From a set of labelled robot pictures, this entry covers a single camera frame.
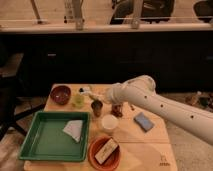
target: orange bowl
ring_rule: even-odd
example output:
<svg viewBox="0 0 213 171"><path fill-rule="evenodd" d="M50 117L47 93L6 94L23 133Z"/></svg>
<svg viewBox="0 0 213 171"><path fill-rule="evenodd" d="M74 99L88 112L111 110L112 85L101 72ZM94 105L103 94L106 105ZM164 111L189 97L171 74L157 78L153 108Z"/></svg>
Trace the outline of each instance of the orange bowl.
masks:
<svg viewBox="0 0 213 171"><path fill-rule="evenodd" d="M91 142L89 146L88 160L91 165L99 171L113 171L119 165L121 158L120 147L116 148L115 151L108 157L108 159L103 164L99 164L98 161L95 159L96 153L110 138L111 137L108 136L97 138L93 142Z"/></svg>

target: bottle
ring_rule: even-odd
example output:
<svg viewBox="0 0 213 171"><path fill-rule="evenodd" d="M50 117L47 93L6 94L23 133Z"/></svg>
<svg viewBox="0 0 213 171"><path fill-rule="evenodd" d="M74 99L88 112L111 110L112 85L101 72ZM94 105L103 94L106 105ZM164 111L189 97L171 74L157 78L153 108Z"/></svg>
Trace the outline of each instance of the bottle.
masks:
<svg viewBox="0 0 213 171"><path fill-rule="evenodd" d="M72 0L64 0L65 17L68 23L72 22L75 18L74 7Z"/></svg>
<svg viewBox="0 0 213 171"><path fill-rule="evenodd" d="M201 92L197 91L197 93L190 98L186 98L186 103L188 103L191 106L195 106L199 100L199 97L201 96Z"/></svg>

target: cup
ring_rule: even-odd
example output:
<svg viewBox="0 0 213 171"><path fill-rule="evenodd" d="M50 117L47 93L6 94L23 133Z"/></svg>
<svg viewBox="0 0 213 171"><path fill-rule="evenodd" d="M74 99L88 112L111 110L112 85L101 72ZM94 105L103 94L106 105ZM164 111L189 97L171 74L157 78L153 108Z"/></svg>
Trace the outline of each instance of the cup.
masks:
<svg viewBox="0 0 213 171"><path fill-rule="evenodd" d="M96 117L101 116L101 111L103 107L103 103L100 100L94 100L91 104L93 113Z"/></svg>
<svg viewBox="0 0 213 171"><path fill-rule="evenodd" d="M72 104L74 107L79 108L79 109L84 107L84 95L82 95L80 93L75 94L72 99Z"/></svg>
<svg viewBox="0 0 213 171"><path fill-rule="evenodd" d="M118 126L118 119L115 116L107 114L102 117L101 127L105 133L109 135L113 134L117 126Z"/></svg>

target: green tray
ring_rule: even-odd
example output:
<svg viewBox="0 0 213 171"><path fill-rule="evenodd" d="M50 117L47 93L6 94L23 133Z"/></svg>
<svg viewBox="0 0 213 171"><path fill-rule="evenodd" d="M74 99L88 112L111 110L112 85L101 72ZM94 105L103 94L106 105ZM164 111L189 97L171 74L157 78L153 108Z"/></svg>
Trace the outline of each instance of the green tray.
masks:
<svg viewBox="0 0 213 171"><path fill-rule="evenodd" d="M63 132L63 128L70 120L83 120L79 143ZM84 161L88 131L87 112L37 112L22 144L19 159Z"/></svg>

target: black chair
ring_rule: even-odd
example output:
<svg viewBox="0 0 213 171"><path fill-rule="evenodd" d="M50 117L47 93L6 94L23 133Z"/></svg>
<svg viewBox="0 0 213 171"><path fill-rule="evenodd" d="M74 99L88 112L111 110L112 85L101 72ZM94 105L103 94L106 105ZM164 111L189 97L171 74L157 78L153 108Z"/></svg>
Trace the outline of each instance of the black chair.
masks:
<svg viewBox="0 0 213 171"><path fill-rule="evenodd" d="M199 20L209 23L213 19L213 0L195 3L194 11Z"/></svg>
<svg viewBox="0 0 213 171"><path fill-rule="evenodd" d="M0 42L1 67L7 63L7 55L7 51ZM15 107L19 102L17 98L17 85L19 85L18 78L16 75L3 77L1 74L2 73L0 73L0 141L10 127L15 128L21 134L26 135L27 132L20 127L16 121L43 109L45 106L44 104L41 104L19 114L15 114Z"/></svg>
<svg viewBox="0 0 213 171"><path fill-rule="evenodd" d="M118 5L115 13L112 16L112 19L110 21L110 24L122 24L123 18L125 18L126 15L129 15L133 13L133 0L130 0L131 5L130 8L127 8L127 10L122 9L125 5L126 0L121 0L117 2L117 0L113 0L113 6ZM144 0L143 1L143 8L142 8L142 14L141 14L141 20L147 21L147 22L156 22L159 23L160 21L168 21L171 17L171 14L174 9L174 0Z"/></svg>

